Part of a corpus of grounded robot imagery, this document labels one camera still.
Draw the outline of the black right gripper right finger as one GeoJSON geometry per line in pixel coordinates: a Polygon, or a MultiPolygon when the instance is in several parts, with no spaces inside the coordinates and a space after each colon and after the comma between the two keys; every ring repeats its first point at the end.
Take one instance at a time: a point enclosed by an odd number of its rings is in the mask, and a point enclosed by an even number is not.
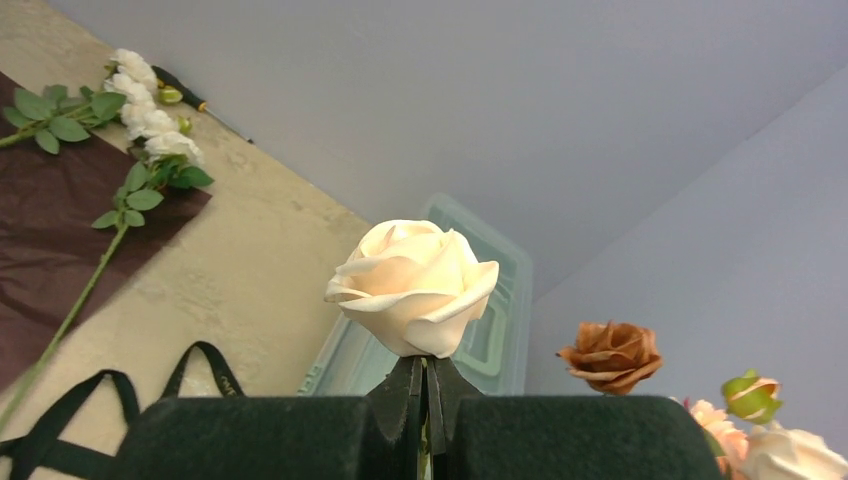
{"type": "Polygon", "coordinates": [[[704,430],[659,396],[487,396],[427,361],[436,479],[719,479],[704,430]]]}

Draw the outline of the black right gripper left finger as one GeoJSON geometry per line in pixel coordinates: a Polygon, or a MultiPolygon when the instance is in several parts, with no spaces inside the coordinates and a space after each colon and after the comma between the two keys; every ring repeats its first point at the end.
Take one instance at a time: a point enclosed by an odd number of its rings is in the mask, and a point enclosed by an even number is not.
{"type": "Polygon", "coordinates": [[[419,357],[365,396],[172,398],[135,421],[112,479],[413,479],[419,357]]]}

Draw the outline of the small cream rose stem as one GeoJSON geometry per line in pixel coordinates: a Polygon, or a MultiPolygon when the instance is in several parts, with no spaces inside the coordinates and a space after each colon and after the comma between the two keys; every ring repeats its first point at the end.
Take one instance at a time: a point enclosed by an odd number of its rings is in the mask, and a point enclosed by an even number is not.
{"type": "Polygon", "coordinates": [[[369,230],[328,281],[325,301],[398,361],[422,360],[415,478],[423,471],[423,458],[429,459],[434,478],[427,361],[448,359],[456,367],[451,357],[467,327],[482,317],[498,275],[498,263],[478,260],[461,233],[429,221],[390,220],[369,230]]]}

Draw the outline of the brown orange flower stem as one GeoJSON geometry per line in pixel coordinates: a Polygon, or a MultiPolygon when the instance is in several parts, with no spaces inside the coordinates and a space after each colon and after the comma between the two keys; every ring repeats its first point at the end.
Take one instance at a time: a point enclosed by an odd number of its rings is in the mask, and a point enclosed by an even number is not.
{"type": "Polygon", "coordinates": [[[653,330],[630,323],[581,322],[572,345],[556,356],[568,372],[602,394],[623,396],[664,365],[653,330]]]}

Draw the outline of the white flower stem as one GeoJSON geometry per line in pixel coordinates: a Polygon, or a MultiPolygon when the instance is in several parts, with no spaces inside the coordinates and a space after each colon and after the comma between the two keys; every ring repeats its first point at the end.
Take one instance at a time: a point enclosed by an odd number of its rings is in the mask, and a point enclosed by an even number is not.
{"type": "Polygon", "coordinates": [[[173,120],[160,110],[142,115],[130,129],[134,135],[130,153],[137,162],[130,168],[122,186],[116,190],[112,208],[92,223],[96,230],[112,229],[114,236],[44,352],[18,382],[11,400],[1,414],[2,429],[7,427],[35,381],[52,361],[61,341],[82,312],[127,232],[132,228],[144,226],[144,213],[164,201],[163,190],[167,187],[206,187],[214,182],[199,167],[203,162],[203,154],[194,140],[188,137],[191,130],[191,121],[187,118],[178,117],[173,120]]]}
{"type": "Polygon", "coordinates": [[[74,95],[62,84],[48,85],[39,93],[16,87],[12,104],[1,109],[14,132],[1,139],[3,148],[32,140],[44,152],[56,155],[64,143],[89,139],[96,129],[129,118],[132,107],[155,106],[160,86],[153,66],[140,54],[115,50],[100,87],[82,86],[74,95]]]}

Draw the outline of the dark red wrapping paper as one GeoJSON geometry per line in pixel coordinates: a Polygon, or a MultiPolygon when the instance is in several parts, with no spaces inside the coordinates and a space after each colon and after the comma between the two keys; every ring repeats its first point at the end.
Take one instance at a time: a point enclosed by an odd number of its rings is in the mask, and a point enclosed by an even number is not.
{"type": "MultiPolygon", "coordinates": [[[[107,249],[92,222],[113,206],[134,160],[96,135],[53,155],[24,140],[1,148],[1,392],[50,342],[107,249]]],[[[166,188],[140,233],[129,233],[86,300],[84,322],[164,248],[211,195],[166,188]]]]}

